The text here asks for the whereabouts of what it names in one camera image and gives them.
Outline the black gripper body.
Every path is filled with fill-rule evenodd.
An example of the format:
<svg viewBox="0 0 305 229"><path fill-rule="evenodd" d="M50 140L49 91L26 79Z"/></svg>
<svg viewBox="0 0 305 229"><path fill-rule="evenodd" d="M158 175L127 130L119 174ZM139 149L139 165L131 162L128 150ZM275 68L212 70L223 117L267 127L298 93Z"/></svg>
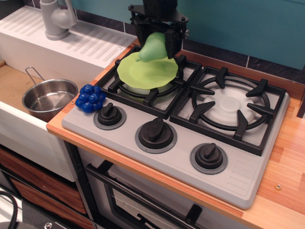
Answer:
<svg viewBox="0 0 305 229"><path fill-rule="evenodd" d="M163 34L168 29L181 29L184 38L187 38L188 18L177 10L177 6L176 0L144 0L141 5L130 5L128 10L132 25L150 22L154 32Z"/></svg>

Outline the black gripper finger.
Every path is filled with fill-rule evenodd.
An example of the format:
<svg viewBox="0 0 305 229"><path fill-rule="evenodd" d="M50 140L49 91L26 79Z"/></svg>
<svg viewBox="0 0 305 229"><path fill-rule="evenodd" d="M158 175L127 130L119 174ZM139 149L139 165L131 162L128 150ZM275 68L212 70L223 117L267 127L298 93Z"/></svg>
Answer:
<svg viewBox="0 0 305 229"><path fill-rule="evenodd" d="M169 59L173 58L182 48L183 31L181 29L168 29L165 32L165 47Z"/></svg>
<svg viewBox="0 0 305 229"><path fill-rule="evenodd" d="M153 25L149 22L146 24L135 24L134 26L139 43L143 47L148 37L154 32Z"/></svg>

